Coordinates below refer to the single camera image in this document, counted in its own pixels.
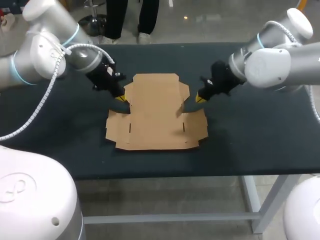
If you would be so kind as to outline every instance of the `cardboard box blank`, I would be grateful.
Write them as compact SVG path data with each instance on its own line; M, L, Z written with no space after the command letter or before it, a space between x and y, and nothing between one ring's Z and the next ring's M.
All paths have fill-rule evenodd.
M106 139L124 150L171 150L199 146L208 136L203 109L183 113L189 87L173 73L137 74L125 88L130 114L109 111Z

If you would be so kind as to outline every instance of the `table leg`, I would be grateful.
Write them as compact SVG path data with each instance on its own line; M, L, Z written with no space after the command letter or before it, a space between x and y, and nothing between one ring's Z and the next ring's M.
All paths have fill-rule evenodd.
M185 214L152 214L152 215L121 215L121 216L86 216L84 224L118 224L118 223L160 223L188 221L230 221L259 219L258 212L239 213L185 213Z
M245 199L251 213L259 212L261 208L254 176L241 176Z
M286 201L301 175L279 175L260 208L260 219L252 222L254 234L262 234Z

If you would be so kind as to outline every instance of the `shoe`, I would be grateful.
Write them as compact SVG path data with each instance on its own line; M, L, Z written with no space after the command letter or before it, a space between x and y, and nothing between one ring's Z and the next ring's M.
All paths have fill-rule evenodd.
M118 44L118 41L119 39L111 39L104 36L100 44L115 45L115 44Z
M138 36L138 44L151 44L151 36L150 34L140 32Z

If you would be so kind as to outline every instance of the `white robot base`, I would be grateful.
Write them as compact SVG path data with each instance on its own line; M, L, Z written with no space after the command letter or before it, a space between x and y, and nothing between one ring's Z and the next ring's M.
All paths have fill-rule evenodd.
M318 240L320 236L320 176L305 180L290 193L283 213L288 240Z
M75 183L57 161L0 146L0 239L86 240Z

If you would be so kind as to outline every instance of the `chair base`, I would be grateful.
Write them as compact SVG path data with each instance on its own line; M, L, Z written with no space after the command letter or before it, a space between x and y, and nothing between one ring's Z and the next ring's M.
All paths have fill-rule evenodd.
M89 36L104 36L106 17L105 14L98 14L97 17L89 15L82 18L78 23Z

